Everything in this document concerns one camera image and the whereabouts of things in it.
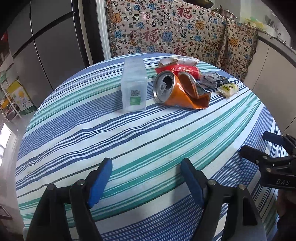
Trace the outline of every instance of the red snack package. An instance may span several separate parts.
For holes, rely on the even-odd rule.
[[[195,67],[195,66],[188,66],[188,65],[183,65],[183,64],[173,64],[173,65],[168,65],[165,67],[158,67],[155,68],[155,71],[157,74],[159,74],[162,71],[171,71],[173,72],[175,75],[178,75],[179,72],[187,72],[190,73],[195,79],[199,80],[202,73],[200,72],[200,70]]]

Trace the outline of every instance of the orange can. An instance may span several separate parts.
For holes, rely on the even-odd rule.
[[[178,76],[171,71],[159,73],[154,80],[153,94],[158,103],[192,109],[207,108],[211,98],[211,92],[187,72],[179,72]]]

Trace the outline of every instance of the tablecloth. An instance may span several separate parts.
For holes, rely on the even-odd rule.
[[[140,56],[148,74],[144,112],[122,110],[120,77],[125,58]],[[39,107],[23,137],[16,164],[16,190],[25,226],[29,226],[46,186],[73,184],[98,167],[104,157],[113,172],[100,202],[91,209],[104,240],[189,240],[202,209],[180,174],[190,158],[196,169],[222,185],[245,184],[267,233],[276,219],[276,190],[259,185],[258,167],[239,156],[248,144],[286,156],[280,146],[265,142],[264,131],[280,134],[271,114],[243,83],[204,62],[201,72],[217,72],[239,86],[225,99],[215,89],[204,110],[155,102],[155,67],[169,54],[124,55],[90,66],[61,84]],[[224,204],[215,240],[222,235]],[[70,232],[79,240],[70,205]]]

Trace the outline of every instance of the striped tablecloth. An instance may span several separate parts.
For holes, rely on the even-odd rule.
[[[276,220],[276,190],[258,184],[260,173],[239,156],[248,144],[272,157],[283,148],[265,142],[264,131],[279,134],[271,114],[243,83],[204,62],[201,72],[215,71],[239,85],[226,100],[215,89],[204,110],[155,102],[155,67],[169,54],[138,54],[149,78],[144,112],[124,113],[120,77],[125,58],[100,62],[75,74],[43,102],[32,118],[16,165],[16,190],[21,215],[30,225],[46,186],[68,186],[85,178],[104,157],[113,172],[103,198],[91,209],[104,240],[189,240],[202,209],[184,182],[179,164],[190,158],[196,169],[222,185],[248,187],[267,233]],[[79,239],[70,206],[66,212],[71,235]],[[222,235],[224,205],[215,240]]]

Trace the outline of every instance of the screw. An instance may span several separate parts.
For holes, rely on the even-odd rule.
[[[245,190],[246,189],[246,186],[244,184],[239,184],[239,189]]]
[[[82,186],[83,184],[85,183],[85,180],[83,179],[79,179],[76,184],[79,185],[79,186]]]
[[[215,186],[216,185],[216,181],[213,179],[208,180],[208,184],[211,186]]]
[[[51,191],[54,188],[55,188],[55,185],[54,184],[49,184],[46,189]]]

